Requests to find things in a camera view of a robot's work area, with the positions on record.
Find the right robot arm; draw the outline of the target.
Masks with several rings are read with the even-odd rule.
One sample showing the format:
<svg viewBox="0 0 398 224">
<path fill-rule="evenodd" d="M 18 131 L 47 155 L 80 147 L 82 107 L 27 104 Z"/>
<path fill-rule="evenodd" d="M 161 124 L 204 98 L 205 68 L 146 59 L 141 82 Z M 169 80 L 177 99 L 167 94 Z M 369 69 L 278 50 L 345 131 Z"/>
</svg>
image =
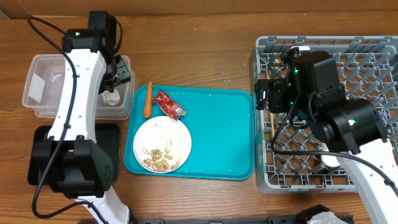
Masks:
<svg viewBox="0 0 398 224">
<path fill-rule="evenodd" d="M 282 53 L 284 78 L 254 84 L 257 110 L 283 113 L 272 137 L 294 117 L 305 121 L 326 151 L 281 151 L 285 156 L 333 156 L 354 183 L 373 223 L 397 223 L 397 164 L 388 131 L 375 106 L 364 98 L 347 99 L 335 59 L 326 51 L 292 47 Z"/>
</svg>

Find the orange carrot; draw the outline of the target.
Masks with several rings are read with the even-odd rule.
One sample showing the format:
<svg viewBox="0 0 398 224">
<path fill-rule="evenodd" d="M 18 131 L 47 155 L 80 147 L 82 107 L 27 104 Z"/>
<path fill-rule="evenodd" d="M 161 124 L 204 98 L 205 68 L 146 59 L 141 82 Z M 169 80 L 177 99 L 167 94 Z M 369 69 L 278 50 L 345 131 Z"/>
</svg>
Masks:
<svg viewBox="0 0 398 224">
<path fill-rule="evenodd" d="M 153 99 L 153 84 L 151 81 L 149 81 L 147 84 L 147 94 L 143 109 L 143 116 L 147 119 L 152 116 L 152 99 Z"/>
</svg>

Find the white tissue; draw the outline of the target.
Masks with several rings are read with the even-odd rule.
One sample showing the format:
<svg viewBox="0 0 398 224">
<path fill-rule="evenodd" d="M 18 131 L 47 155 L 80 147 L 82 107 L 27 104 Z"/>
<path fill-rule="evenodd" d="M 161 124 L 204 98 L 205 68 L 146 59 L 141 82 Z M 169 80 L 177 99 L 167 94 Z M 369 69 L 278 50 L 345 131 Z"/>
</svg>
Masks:
<svg viewBox="0 0 398 224">
<path fill-rule="evenodd" d="M 103 102 L 110 106 L 117 105 L 121 100 L 119 92 L 117 90 L 114 90 L 113 92 L 109 92 L 108 90 L 105 90 L 101 94 L 101 96 L 103 97 Z"/>
</svg>

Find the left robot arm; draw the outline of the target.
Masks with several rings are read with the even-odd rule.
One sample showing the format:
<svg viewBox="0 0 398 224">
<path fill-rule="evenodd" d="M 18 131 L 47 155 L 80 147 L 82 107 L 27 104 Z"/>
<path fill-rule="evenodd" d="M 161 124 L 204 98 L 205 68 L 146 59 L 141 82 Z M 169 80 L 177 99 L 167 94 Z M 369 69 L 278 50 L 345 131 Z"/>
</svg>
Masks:
<svg viewBox="0 0 398 224">
<path fill-rule="evenodd" d="M 121 23 L 106 11 L 92 11 L 85 29 L 63 33 L 57 50 L 65 59 L 65 78 L 51 126 L 37 128 L 28 182 L 84 206 L 97 223 L 133 223 L 131 209 L 113 189 L 119 170 L 119 128 L 96 124 L 98 95 L 131 80 L 118 51 Z"/>
</svg>

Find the red snack wrapper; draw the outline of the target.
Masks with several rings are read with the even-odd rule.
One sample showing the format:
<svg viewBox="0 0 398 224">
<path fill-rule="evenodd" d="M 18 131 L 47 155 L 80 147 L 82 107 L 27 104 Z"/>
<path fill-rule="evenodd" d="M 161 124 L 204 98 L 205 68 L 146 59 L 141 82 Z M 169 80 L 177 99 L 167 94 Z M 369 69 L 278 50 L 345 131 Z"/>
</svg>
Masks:
<svg viewBox="0 0 398 224">
<path fill-rule="evenodd" d="M 186 111 L 164 91 L 159 90 L 157 95 L 152 99 L 160 110 L 169 118 L 179 119 L 181 116 L 186 115 Z"/>
</svg>

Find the wooden chopstick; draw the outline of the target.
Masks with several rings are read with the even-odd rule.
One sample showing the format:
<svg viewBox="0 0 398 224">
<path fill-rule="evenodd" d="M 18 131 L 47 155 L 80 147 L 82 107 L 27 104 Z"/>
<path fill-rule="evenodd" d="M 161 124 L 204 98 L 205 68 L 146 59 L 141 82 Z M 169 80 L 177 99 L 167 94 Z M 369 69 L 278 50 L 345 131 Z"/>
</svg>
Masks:
<svg viewBox="0 0 398 224">
<path fill-rule="evenodd" d="M 274 124 L 274 114 L 269 113 L 270 115 L 270 122 L 271 122 L 271 129 L 272 129 L 272 138 L 275 137 L 275 124 Z"/>
</svg>

